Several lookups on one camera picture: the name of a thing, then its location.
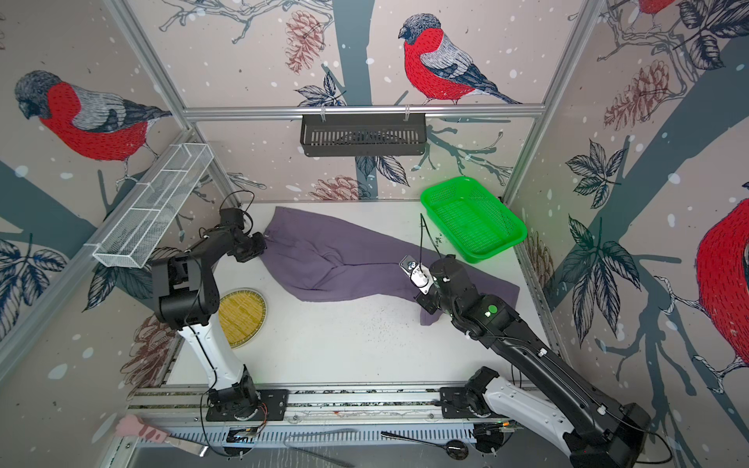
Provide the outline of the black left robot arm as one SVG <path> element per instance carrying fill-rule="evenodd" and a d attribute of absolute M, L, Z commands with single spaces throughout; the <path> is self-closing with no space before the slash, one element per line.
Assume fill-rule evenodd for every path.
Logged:
<path fill-rule="evenodd" d="M 245 229 L 246 218 L 241 209 L 221 209 L 220 223 L 199 242 L 149 263 L 154 315 L 186 341 L 206 372 L 210 421 L 249 420 L 261 407 L 261 395 L 220 325 L 214 275 L 215 265 L 227 255 L 247 262 L 264 252 L 263 236 Z"/>

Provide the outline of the purple trousers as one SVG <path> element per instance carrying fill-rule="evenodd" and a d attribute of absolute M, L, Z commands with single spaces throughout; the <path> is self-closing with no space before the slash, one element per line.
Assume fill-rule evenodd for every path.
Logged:
<path fill-rule="evenodd" d="M 306 302 L 393 296 L 411 303 L 419 292 L 400 268 L 404 257 L 426 267 L 435 251 L 340 218 L 278 207 L 265 232 L 261 260 L 288 293 Z"/>

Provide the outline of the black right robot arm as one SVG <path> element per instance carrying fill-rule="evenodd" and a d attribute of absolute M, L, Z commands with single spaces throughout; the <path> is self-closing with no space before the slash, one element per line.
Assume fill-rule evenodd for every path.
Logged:
<path fill-rule="evenodd" d="M 428 313 L 447 314 L 453 326 L 507 360 L 535 388 L 522 390 L 483 367 L 462 387 L 445 387 L 443 415 L 508 417 L 544 438 L 575 467 L 633 467 L 645 446 L 651 418 L 588 382 L 555 354 L 520 314 L 494 294 L 482 294 L 453 255 L 425 267 L 404 257 L 400 267 L 419 289 Z"/>

